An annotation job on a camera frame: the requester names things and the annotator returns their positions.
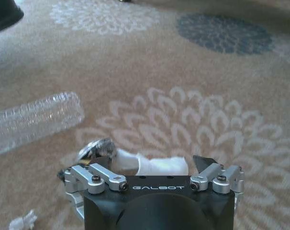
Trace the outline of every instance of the white cloth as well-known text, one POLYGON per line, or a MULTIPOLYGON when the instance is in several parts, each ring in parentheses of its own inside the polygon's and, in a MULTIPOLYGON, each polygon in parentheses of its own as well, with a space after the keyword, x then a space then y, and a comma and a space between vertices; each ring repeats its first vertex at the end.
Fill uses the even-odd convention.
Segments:
POLYGON ((189 167, 184 157, 148 159, 142 154, 131 154, 118 149, 117 167, 122 170, 138 169, 136 175, 188 175, 189 167))

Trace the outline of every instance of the beige carpet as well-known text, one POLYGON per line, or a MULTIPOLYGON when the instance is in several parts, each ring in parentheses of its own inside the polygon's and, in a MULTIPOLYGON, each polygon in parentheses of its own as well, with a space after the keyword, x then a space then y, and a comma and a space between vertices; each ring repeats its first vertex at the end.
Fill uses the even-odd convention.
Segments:
POLYGON ((0 33, 0 111, 63 91, 79 126, 0 155, 0 230, 81 230, 56 173, 90 140, 246 171, 235 229, 290 230, 290 0, 24 0, 0 33))

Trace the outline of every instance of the gray floral pattern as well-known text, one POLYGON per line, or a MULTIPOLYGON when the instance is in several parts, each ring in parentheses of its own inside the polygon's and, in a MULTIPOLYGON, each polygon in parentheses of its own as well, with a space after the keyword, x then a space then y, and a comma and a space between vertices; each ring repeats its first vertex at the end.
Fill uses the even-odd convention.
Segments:
POLYGON ((215 52, 246 55, 271 50, 266 29, 241 19, 190 14, 178 20, 177 28, 182 37, 215 52))

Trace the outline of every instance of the silver metal linkage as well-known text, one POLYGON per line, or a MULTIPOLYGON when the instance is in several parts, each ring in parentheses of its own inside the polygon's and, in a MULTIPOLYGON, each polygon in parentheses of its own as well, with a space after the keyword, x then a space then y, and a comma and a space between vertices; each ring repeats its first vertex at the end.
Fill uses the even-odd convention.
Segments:
POLYGON ((213 163, 198 175, 190 177, 191 188, 194 191, 204 191, 208 188, 208 183, 222 172, 220 164, 213 163))
POLYGON ((91 194, 100 194, 105 190, 105 183, 113 191, 124 191, 128 188, 125 176, 117 175, 97 163, 86 168, 75 165, 64 172, 64 178, 66 197, 81 220, 84 220, 81 191, 88 190, 91 194))
POLYGON ((208 189, 208 183, 212 182, 213 191, 227 194, 232 190, 235 194, 234 211, 244 195, 244 171, 241 167, 231 165, 224 169, 220 164, 213 163, 198 175, 190 177, 190 185, 193 191, 204 191, 208 189))
POLYGON ((89 172, 101 176, 113 191, 124 191, 128 189, 128 183, 125 176, 115 174, 97 163, 89 166, 89 172))

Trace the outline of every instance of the crumpled plastic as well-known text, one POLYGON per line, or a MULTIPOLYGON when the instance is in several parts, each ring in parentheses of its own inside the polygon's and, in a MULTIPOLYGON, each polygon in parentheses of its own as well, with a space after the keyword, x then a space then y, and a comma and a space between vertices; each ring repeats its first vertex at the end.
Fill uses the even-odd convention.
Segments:
POLYGON ((26 216, 12 220, 9 225, 9 230, 32 230, 37 218, 32 209, 26 216))

